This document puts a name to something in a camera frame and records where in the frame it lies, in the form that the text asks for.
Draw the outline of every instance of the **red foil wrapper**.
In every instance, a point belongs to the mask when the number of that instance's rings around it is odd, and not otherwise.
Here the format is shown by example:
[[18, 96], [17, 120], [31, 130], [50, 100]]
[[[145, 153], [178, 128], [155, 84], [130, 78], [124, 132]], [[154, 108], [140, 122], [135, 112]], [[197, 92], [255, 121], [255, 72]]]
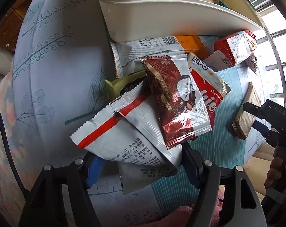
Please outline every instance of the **red foil wrapper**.
[[189, 72], [187, 55], [147, 56], [141, 61], [155, 98], [167, 148], [190, 139], [196, 132], [209, 131], [209, 117]]

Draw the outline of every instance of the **red snack packet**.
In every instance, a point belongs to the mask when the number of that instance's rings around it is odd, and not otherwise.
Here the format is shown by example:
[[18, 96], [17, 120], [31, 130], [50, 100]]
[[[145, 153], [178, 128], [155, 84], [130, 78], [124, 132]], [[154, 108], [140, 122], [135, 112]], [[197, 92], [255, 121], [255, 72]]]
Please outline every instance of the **red snack packet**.
[[188, 66], [205, 102], [211, 128], [213, 129], [215, 110], [223, 98], [231, 91], [231, 88], [220, 76], [191, 52], [188, 55]]
[[220, 50], [232, 65], [235, 66], [246, 60], [256, 47], [255, 35], [251, 31], [245, 30], [216, 41], [214, 52]]
[[211, 130], [201, 93], [190, 74], [187, 55], [142, 57], [168, 149]]

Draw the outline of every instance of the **nutrition label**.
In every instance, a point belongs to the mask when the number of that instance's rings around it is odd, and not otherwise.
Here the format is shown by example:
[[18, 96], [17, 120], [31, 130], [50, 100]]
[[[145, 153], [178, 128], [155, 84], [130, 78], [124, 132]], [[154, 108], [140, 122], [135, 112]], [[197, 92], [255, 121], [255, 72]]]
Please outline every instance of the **nutrition label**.
[[236, 63], [246, 60], [251, 54], [250, 45], [247, 40], [243, 39], [243, 37], [246, 37], [244, 33], [227, 39]]
[[120, 154], [116, 155], [111, 160], [117, 160], [132, 164], [158, 166], [162, 161], [149, 149], [139, 138], [129, 144]]
[[145, 168], [141, 169], [141, 172], [147, 177], [165, 177], [169, 173], [169, 168]]
[[155, 37], [144, 40], [139, 40], [142, 48], [154, 48], [164, 45], [179, 44], [176, 37]]

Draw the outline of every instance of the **striped blue fabric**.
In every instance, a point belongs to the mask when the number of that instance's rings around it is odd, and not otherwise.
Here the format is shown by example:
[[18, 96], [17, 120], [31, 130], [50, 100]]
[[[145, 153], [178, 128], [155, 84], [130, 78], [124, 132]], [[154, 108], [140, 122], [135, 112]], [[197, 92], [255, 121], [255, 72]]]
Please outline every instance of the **striped blue fabric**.
[[[232, 91], [216, 110], [213, 131], [191, 141], [190, 145], [199, 151], [204, 159], [210, 159], [218, 166], [233, 168], [244, 163], [245, 140], [235, 138], [232, 129], [233, 119], [244, 96], [236, 67], [220, 71], [218, 75], [229, 84]], [[153, 183], [152, 188], [163, 215], [171, 213], [179, 206], [191, 205], [199, 193], [189, 183], [183, 167], [177, 175]]]

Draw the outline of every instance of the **white snack packet with red stripe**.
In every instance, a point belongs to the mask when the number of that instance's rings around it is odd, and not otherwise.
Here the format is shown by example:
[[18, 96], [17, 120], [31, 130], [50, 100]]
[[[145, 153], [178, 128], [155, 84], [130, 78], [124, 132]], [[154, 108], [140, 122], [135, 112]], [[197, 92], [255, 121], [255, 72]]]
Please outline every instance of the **white snack packet with red stripe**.
[[229, 85], [217, 75], [210, 67], [201, 61], [195, 54], [189, 53], [188, 66], [203, 97], [213, 129], [215, 123], [215, 110], [231, 91]]
[[[147, 84], [115, 100], [79, 128], [71, 139], [80, 148], [107, 160], [119, 163], [122, 191], [128, 194], [139, 190], [164, 176], [177, 172], [181, 164], [181, 145], [167, 150], [159, 127], [159, 118]], [[155, 133], [141, 132], [125, 117], [143, 111], [153, 124]], [[132, 123], [142, 122], [138, 117]]]

